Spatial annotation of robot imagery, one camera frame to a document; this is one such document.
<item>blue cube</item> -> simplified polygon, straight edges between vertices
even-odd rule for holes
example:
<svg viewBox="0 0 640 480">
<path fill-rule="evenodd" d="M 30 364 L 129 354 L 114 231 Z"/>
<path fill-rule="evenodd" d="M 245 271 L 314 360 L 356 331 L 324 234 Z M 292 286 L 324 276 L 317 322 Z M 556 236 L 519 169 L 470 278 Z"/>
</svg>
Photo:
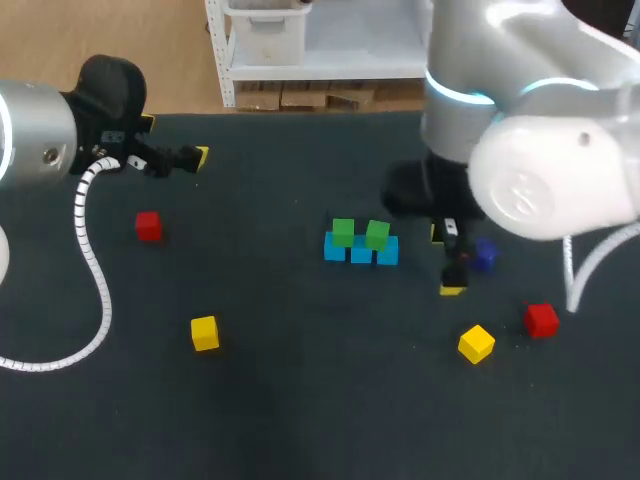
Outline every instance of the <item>blue cube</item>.
<svg viewBox="0 0 640 480">
<path fill-rule="evenodd" d="M 351 263 L 371 263 L 373 260 L 373 250 L 365 246 L 365 236 L 356 235 L 351 247 Z"/>
<path fill-rule="evenodd" d="M 476 240 L 476 255 L 472 267 L 479 272 L 490 272 L 495 266 L 498 255 L 498 247 L 491 240 L 479 238 Z"/>
<path fill-rule="evenodd" d="M 324 259 L 328 262 L 344 262 L 347 259 L 347 249 L 333 246 L 333 233 L 324 235 Z"/>
<path fill-rule="evenodd" d="M 400 253 L 400 242 L 398 237 L 391 236 L 387 239 L 387 246 L 384 251 L 378 252 L 378 265 L 398 265 L 398 254 Z"/>
</svg>

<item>cardboard box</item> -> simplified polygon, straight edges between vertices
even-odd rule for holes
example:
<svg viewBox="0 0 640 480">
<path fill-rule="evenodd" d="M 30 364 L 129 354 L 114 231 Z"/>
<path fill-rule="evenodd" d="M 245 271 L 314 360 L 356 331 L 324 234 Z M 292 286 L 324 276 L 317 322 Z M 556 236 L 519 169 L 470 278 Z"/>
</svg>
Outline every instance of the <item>cardboard box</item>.
<svg viewBox="0 0 640 480">
<path fill-rule="evenodd" d="M 426 106 L 424 80 L 383 80 L 378 82 L 376 111 L 422 111 Z"/>
<path fill-rule="evenodd" d="M 315 110 L 327 107 L 329 82 L 285 82 L 280 106 L 285 110 Z"/>
<path fill-rule="evenodd" d="M 375 100 L 376 82 L 345 80 L 331 82 L 328 107 L 337 110 L 368 110 Z"/>
<path fill-rule="evenodd" d="M 236 109 L 249 112 L 280 110 L 282 82 L 239 82 L 236 84 Z"/>
</svg>

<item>screw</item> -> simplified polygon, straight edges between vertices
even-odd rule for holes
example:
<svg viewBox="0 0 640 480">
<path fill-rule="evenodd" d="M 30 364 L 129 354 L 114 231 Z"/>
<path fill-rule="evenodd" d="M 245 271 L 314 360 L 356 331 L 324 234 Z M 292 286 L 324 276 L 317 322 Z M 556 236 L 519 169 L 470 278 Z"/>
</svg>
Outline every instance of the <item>screw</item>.
<svg viewBox="0 0 640 480">
<path fill-rule="evenodd" d="M 91 153 L 98 158 L 102 158 L 107 155 L 107 151 L 104 148 L 100 148 L 100 145 L 94 145 L 91 149 Z"/>
<path fill-rule="evenodd" d="M 60 158 L 60 153 L 57 148 L 50 148 L 42 156 L 42 161 L 47 165 L 53 165 Z"/>
<path fill-rule="evenodd" d="M 591 143 L 591 135 L 587 132 L 582 132 L 578 138 L 578 143 L 582 147 L 587 147 Z"/>
</svg>

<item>cable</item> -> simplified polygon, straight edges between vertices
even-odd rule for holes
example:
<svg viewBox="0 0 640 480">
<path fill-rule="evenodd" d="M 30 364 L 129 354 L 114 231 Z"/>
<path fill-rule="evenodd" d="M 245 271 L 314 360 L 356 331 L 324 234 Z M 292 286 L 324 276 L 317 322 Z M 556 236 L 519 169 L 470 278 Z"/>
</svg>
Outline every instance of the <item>cable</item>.
<svg viewBox="0 0 640 480">
<path fill-rule="evenodd" d="M 102 303 L 102 321 L 100 322 L 98 332 L 86 347 L 71 356 L 63 358 L 62 360 L 46 363 L 28 363 L 0 357 L 0 367 L 20 372 L 51 372 L 53 370 L 60 370 L 61 368 L 78 363 L 80 360 L 91 355 L 107 336 L 109 327 L 111 326 L 111 295 L 109 294 L 109 287 L 107 286 L 107 281 L 104 278 L 100 264 L 93 254 L 91 244 L 89 243 L 87 227 L 85 224 L 85 204 L 87 201 L 87 192 L 89 191 L 91 182 L 93 182 L 96 175 L 102 171 L 115 170 L 117 168 L 120 168 L 120 163 L 111 157 L 106 157 L 94 162 L 87 169 L 84 175 L 82 175 L 82 179 L 80 180 L 80 184 L 76 190 L 76 198 L 74 202 L 75 208 L 73 213 L 75 216 L 76 237 L 78 239 L 82 255 L 84 256 L 84 259 L 91 270 L 91 274 L 93 275 L 93 279 L 96 282 L 96 286 L 98 287 L 100 301 Z"/>
<path fill-rule="evenodd" d="M 562 254 L 564 257 L 564 287 L 567 297 L 573 286 L 573 241 L 567 236 L 562 239 Z"/>
<path fill-rule="evenodd" d="M 587 259 L 580 267 L 578 271 L 578 275 L 576 275 L 575 280 L 572 285 L 567 289 L 567 310 L 571 313 L 575 313 L 580 306 L 580 300 L 582 298 L 582 293 L 591 278 L 591 275 L 596 271 L 598 266 L 602 263 L 602 261 L 616 248 L 625 243 L 628 240 L 631 240 L 634 237 L 640 235 L 640 222 L 632 223 L 631 225 L 627 225 L 624 228 L 614 232 L 609 237 L 607 237 L 604 241 L 600 243 L 593 251 L 589 254 Z M 569 246 L 569 255 L 572 255 L 571 247 Z M 565 266 L 567 264 L 567 250 L 565 249 Z"/>
</svg>

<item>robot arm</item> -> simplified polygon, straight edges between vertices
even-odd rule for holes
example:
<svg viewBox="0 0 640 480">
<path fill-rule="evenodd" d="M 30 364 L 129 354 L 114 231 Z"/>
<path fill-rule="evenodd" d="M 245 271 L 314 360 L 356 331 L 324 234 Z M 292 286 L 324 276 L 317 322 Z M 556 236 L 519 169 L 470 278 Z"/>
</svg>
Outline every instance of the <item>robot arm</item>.
<svg viewBox="0 0 640 480">
<path fill-rule="evenodd" d="M 425 139 L 500 226 L 548 240 L 640 214 L 640 52 L 560 0 L 435 0 L 427 79 Z"/>
</svg>

